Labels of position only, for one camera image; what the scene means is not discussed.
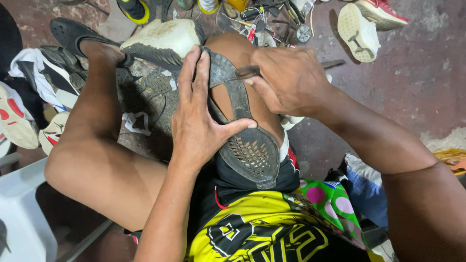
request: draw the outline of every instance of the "hand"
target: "hand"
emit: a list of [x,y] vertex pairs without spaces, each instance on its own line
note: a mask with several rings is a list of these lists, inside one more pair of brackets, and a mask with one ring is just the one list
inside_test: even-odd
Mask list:
[[245,80],[276,114],[314,117],[337,89],[331,85],[314,51],[298,48],[259,48],[251,64],[260,76]]
[[180,163],[193,172],[199,171],[232,135],[257,127],[257,123],[248,118],[226,125],[212,119],[207,109],[210,56],[204,51],[198,61],[199,55],[200,48],[194,45],[185,56],[178,77],[179,107],[171,117],[171,163]]

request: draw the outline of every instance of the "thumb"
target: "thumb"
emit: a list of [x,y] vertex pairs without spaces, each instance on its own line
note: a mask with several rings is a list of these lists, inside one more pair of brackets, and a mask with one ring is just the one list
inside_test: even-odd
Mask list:
[[256,90],[259,96],[261,96],[266,103],[270,103],[277,98],[275,91],[272,89],[270,84],[260,76],[253,76],[245,79],[244,83],[252,85],[254,90]]
[[256,128],[256,127],[257,127],[257,122],[250,118],[242,118],[242,119],[233,121],[229,124],[222,125],[222,128],[224,129],[224,132],[225,132],[224,134],[227,138],[230,138],[231,136],[238,134],[239,132],[245,130],[246,128]]

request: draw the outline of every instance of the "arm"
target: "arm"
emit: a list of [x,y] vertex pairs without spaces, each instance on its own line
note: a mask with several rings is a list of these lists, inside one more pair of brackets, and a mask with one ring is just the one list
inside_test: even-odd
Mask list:
[[[173,154],[151,214],[144,226],[135,261],[182,261],[186,253],[189,204],[202,166],[232,135],[255,128],[252,119],[217,124],[207,110],[210,57],[195,45],[178,77],[180,103],[171,117]],[[194,72],[196,79],[192,82]]]
[[252,63],[264,78],[246,83],[272,112],[318,119],[383,174],[400,258],[466,258],[466,191],[417,137],[331,85],[312,50],[258,49]]

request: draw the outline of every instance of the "white plastic stool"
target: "white plastic stool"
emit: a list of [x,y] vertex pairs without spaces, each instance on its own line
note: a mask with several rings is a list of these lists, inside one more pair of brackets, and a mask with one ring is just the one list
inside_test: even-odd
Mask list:
[[0,177],[0,219],[7,244],[0,262],[53,262],[57,241],[37,203],[35,193],[45,182],[47,158]]

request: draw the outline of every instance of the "thigh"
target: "thigh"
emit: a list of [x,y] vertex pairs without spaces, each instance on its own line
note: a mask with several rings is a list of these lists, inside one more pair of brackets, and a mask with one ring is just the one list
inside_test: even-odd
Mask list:
[[131,231],[149,217],[167,166],[113,140],[59,143],[50,154],[47,182]]
[[[250,56],[255,50],[255,46],[246,38],[239,34],[229,33],[220,34],[207,39],[206,46],[213,52],[226,57],[236,68],[249,65]],[[248,84],[245,86],[251,115],[260,127],[272,135],[278,147],[281,147],[284,139],[284,131],[278,115],[270,112],[264,100],[257,94],[252,86]],[[223,84],[218,85],[210,89],[210,95],[225,117],[232,119],[233,111],[226,87]]]

